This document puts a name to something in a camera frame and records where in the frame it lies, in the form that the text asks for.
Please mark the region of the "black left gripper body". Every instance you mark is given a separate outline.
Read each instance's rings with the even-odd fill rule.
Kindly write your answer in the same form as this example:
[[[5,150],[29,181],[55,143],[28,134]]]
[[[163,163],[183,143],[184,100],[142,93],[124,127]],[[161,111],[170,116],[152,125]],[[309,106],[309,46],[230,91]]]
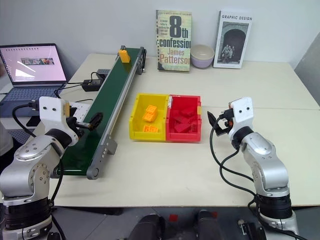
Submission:
[[[79,130],[76,127],[76,122],[77,122],[77,118],[74,116],[70,116],[66,118],[66,123],[68,125],[68,127],[74,132],[76,133],[76,135],[78,137],[82,137],[84,135],[84,131],[83,130]]]

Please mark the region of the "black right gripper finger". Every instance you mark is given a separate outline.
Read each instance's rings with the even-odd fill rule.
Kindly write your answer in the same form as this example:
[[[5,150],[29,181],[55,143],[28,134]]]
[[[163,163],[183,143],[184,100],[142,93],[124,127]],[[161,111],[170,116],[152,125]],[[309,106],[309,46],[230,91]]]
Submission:
[[[220,126],[216,126],[215,127],[215,133],[216,135],[219,137],[221,135],[224,135],[224,134],[228,134],[229,133],[229,128],[226,127],[224,129],[222,129]]]
[[[212,128],[216,128],[216,126],[217,126],[216,117],[209,111],[207,111],[207,117],[208,117],[208,121],[209,121],[210,125],[212,126]]]

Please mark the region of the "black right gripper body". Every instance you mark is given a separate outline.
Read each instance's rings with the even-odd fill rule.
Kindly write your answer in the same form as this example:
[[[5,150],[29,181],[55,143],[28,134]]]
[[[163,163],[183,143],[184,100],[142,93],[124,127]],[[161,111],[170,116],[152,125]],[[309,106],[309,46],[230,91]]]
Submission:
[[[230,130],[233,127],[233,117],[234,117],[234,111],[232,108],[223,111],[219,115],[219,119],[224,120],[224,125],[225,125],[225,128],[228,128],[228,132],[230,132]]]

